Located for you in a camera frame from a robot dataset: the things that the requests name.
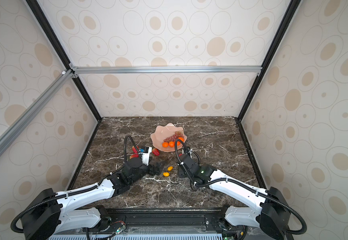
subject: cable tie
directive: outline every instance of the cable tie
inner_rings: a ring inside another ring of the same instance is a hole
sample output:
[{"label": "cable tie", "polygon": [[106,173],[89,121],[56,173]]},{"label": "cable tie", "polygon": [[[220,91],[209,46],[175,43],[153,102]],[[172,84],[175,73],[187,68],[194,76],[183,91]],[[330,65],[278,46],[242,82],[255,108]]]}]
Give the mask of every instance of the cable tie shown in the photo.
[{"label": "cable tie", "polygon": [[69,197],[69,193],[68,192],[62,192],[63,194],[66,194],[66,197],[65,197],[65,199],[67,199],[68,197]]}]

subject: ventilation grille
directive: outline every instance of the ventilation grille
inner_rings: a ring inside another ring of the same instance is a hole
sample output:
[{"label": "ventilation grille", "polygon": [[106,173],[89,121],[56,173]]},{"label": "ventilation grille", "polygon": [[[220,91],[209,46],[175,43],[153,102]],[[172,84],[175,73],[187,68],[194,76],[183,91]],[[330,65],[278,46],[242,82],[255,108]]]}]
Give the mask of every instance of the ventilation grille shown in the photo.
[{"label": "ventilation grille", "polygon": [[[91,240],[108,236],[104,234],[90,235]],[[53,235],[49,240],[86,240],[86,235]],[[129,234],[114,236],[111,240],[222,240],[222,234]]]}]

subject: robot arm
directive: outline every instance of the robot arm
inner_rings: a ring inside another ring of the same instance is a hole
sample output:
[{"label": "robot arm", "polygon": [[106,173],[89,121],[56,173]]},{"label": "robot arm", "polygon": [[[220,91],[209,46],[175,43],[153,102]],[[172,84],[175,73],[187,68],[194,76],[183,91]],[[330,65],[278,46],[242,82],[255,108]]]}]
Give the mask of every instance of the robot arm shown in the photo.
[{"label": "robot arm", "polygon": [[[254,187],[226,175],[211,165],[199,165],[200,160],[196,162],[191,158],[192,150],[186,147],[185,144],[183,144],[183,148],[184,153],[181,156],[177,154],[177,149],[175,150],[180,166],[178,168],[179,177],[188,177],[190,184],[195,187],[208,187],[220,191],[248,206],[224,208],[222,213],[224,218],[219,220],[221,228],[228,230],[231,226],[237,225],[260,227],[270,237],[280,240],[284,239],[287,232],[291,234],[306,232],[305,221],[295,210],[288,206],[278,189],[271,187],[266,190]],[[301,230],[288,229],[291,213],[300,220]]]},{"label": "robot arm", "polygon": [[[24,233],[26,240],[43,240],[69,229],[92,228],[99,224],[103,227],[108,222],[101,216],[100,207],[76,209],[122,194],[146,174],[159,175],[165,162],[151,164],[151,150],[151,147],[142,147],[139,157],[126,161],[123,167],[97,183],[56,193],[52,189],[43,190],[24,211],[26,213],[14,218],[12,230]],[[19,219],[23,229],[16,227]]]}]

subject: metal rail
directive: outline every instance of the metal rail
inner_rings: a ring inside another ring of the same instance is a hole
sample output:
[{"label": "metal rail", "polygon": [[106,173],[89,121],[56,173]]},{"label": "metal rail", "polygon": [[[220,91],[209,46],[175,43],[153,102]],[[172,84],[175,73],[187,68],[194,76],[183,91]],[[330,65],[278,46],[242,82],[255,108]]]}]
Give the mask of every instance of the metal rail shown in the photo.
[{"label": "metal rail", "polygon": [[169,67],[72,67],[77,74],[90,73],[260,73],[262,66],[169,66]]},{"label": "metal rail", "polygon": [[43,107],[50,101],[55,93],[61,88],[65,81],[71,78],[73,73],[66,70],[65,74],[59,77],[44,91],[33,104],[11,125],[0,137],[0,156],[13,143],[19,134],[28,126],[28,124],[37,116]]}]

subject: patterned wall panel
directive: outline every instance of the patterned wall panel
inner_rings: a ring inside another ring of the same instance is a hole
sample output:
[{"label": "patterned wall panel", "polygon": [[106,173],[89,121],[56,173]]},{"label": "patterned wall panel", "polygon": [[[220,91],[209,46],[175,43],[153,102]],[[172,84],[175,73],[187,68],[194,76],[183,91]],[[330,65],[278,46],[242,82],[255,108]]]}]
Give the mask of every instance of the patterned wall panel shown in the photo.
[{"label": "patterned wall panel", "polygon": [[0,157],[0,240],[23,240],[13,218],[44,189],[65,190],[96,126],[72,80]]},{"label": "patterned wall panel", "polygon": [[256,73],[81,74],[102,116],[238,116]]},{"label": "patterned wall panel", "polygon": [[0,0],[0,136],[64,67],[20,0]]},{"label": "patterned wall panel", "polygon": [[261,65],[289,0],[42,0],[76,66]]},{"label": "patterned wall panel", "polygon": [[348,1],[303,1],[243,125],[294,238],[348,240]]}]

